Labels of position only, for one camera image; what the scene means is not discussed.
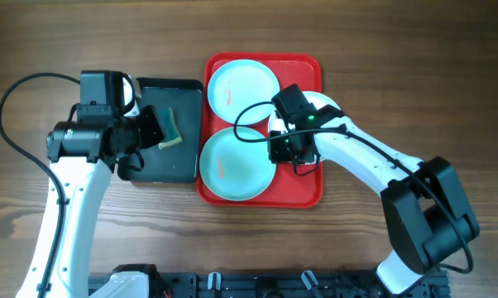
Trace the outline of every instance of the red tray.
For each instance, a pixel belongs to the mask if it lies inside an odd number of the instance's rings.
[[[232,60],[251,59],[269,67],[279,80],[281,88],[296,83],[303,91],[322,92],[321,65],[311,55],[279,54],[279,53],[218,53],[212,56],[205,70],[205,96],[207,96],[208,81],[212,74],[222,65]],[[251,128],[267,136],[267,118]],[[231,127],[232,124],[220,119],[208,104],[203,105],[201,127],[201,147],[216,132]],[[299,166],[299,172],[313,169],[315,166]],[[278,208],[309,208],[317,204],[323,196],[323,165],[312,174],[297,176],[290,164],[278,164],[275,178],[261,194],[253,199],[242,202],[232,202],[215,195],[203,182],[201,175],[196,181],[196,190],[205,202],[220,206],[240,207],[278,207]]]

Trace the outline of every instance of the wood grain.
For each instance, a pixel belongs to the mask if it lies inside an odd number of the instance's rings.
[[[29,2],[0,4],[0,97],[40,71],[203,79],[220,51],[310,53],[325,93],[360,127],[457,167],[481,236],[470,245],[475,271],[451,275],[453,296],[498,297],[498,2]],[[78,100],[70,82],[25,84],[6,104],[7,133],[44,160],[46,134]],[[379,199],[339,166],[324,174],[325,195],[309,210],[214,208],[195,185],[114,176],[91,272],[131,262],[165,272],[374,267],[390,251]],[[47,183],[0,138],[0,297],[26,274]],[[461,253],[448,261],[464,266]]]

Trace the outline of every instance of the sponge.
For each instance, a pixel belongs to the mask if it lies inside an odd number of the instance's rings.
[[[165,138],[159,143],[159,149],[167,148],[175,144],[181,143],[183,138],[181,138],[180,132],[175,126],[174,113],[171,108],[165,108],[158,112],[157,114],[160,126],[162,127]]]

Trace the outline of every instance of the plate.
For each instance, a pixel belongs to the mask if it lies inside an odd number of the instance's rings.
[[[257,139],[261,133],[239,127],[238,135]],[[214,134],[201,151],[199,174],[217,196],[231,201],[251,199],[273,181],[276,165],[269,160],[267,142],[248,143],[236,139],[232,127]]]
[[[314,92],[314,91],[303,91],[304,96],[308,100],[309,103],[313,103],[316,109],[320,109],[324,107],[325,105],[329,104],[334,106],[335,108],[339,108],[338,104],[333,101],[333,99],[329,98],[328,96],[321,94],[319,92]],[[289,125],[290,129],[294,129],[295,125],[290,124]],[[269,116],[269,122],[267,123],[267,131],[280,131],[282,133],[287,133],[285,129],[285,124],[284,120],[280,119],[276,115],[276,110],[274,109],[271,115]],[[314,162],[305,162],[305,165],[314,165],[315,164],[315,155],[313,158]]]
[[[234,124],[244,108],[271,101],[279,91],[279,81],[267,66],[254,60],[234,60],[218,68],[208,82],[208,104],[223,121]],[[239,124],[258,123],[273,109],[271,104],[255,107],[243,115]]]

